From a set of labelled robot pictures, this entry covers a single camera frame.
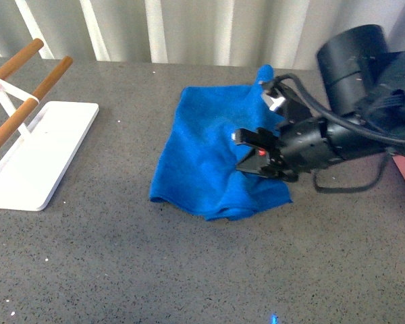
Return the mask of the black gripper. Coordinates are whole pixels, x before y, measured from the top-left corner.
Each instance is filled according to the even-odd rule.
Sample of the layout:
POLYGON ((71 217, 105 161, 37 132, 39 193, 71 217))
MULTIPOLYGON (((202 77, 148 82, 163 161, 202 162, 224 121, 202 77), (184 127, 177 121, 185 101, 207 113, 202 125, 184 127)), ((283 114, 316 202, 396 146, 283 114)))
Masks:
POLYGON ((269 179, 295 182, 299 173, 327 166, 327 122, 311 115, 310 109, 291 88, 265 90, 262 94, 272 113, 283 117, 274 130, 257 132, 239 128, 232 134, 236 145, 252 148, 236 170, 269 179))

